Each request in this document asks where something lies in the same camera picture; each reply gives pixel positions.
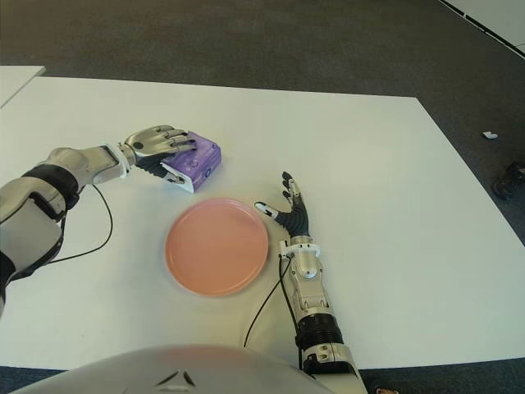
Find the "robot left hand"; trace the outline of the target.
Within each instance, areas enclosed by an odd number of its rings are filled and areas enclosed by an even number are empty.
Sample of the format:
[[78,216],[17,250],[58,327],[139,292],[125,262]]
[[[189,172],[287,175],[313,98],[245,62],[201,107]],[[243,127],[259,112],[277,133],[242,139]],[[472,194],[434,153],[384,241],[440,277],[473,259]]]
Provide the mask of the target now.
[[119,144],[119,149],[131,166],[170,183],[183,184],[184,180],[164,168],[162,161],[180,153],[196,150],[196,142],[186,131],[161,125],[135,132]]

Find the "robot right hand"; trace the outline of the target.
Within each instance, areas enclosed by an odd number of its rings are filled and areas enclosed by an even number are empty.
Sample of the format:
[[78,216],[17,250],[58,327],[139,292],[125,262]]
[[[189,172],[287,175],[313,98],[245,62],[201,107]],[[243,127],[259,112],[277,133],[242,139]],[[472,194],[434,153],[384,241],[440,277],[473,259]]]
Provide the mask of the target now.
[[299,186],[288,172],[282,172],[281,178],[282,185],[285,187],[282,194],[290,203],[290,211],[280,211],[262,201],[256,202],[254,207],[283,227],[288,232],[290,238],[310,236],[308,211]]

